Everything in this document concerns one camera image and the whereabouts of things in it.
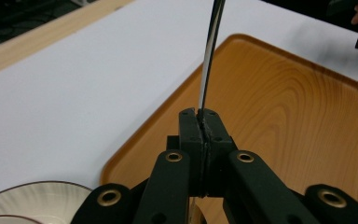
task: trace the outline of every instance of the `bolt hole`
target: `bolt hole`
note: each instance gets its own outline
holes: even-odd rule
[[[237,156],[237,159],[243,162],[252,162],[255,158],[247,153],[240,153]]]
[[[108,189],[98,196],[97,202],[100,206],[111,206],[113,204],[118,203],[120,199],[120,191],[116,189]]]
[[[165,215],[162,213],[157,213],[152,216],[153,224],[162,224],[165,223],[165,221],[167,221],[167,217],[165,217]]]
[[[302,221],[299,217],[296,217],[296,216],[293,216],[293,215],[290,215],[287,217],[287,222],[289,224],[302,224]]]
[[[344,198],[336,194],[335,192],[327,189],[321,189],[318,192],[319,199],[322,200],[322,202],[327,203],[330,206],[336,207],[336,208],[343,208],[347,206],[347,201],[345,201]]]
[[[166,156],[167,161],[180,161],[183,156],[179,153],[172,152]]]

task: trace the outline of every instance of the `orange tray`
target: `orange tray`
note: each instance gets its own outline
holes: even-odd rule
[[[197,107],[200,74],[201,66],[109,160],[101,184],[132,188],[150,176],[167,135],[178,134],[178,113]],[[233,35],[214,55],[206,107],[290,189],[325,183],[358,200],[358,82]],[[211,223],[227,223],[221,200],[198,205]]]

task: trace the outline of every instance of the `white table surface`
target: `white table surface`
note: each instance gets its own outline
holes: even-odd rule
[[[39,180],[97,187],[107,160],[201,64],[212,4],[137,0],[0,71],[0,190]],[[358,80],[356,33],[231,0],[217,45],[235,33]]]

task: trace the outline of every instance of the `metal blade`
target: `metal blade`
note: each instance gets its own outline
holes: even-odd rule
[[[203,120],[203,110],[205,108],[206,91],[208,87],[208,79],[211,70],[214,45],[216,44],[217,33],[219,31],[219,24],[222,18],[223,7],[225,0],[214,0],[211,21],[209,24],[208,39],[206,42],[204,62],[202,66],[202,78],[200,88],[199,100],[199,118]]]

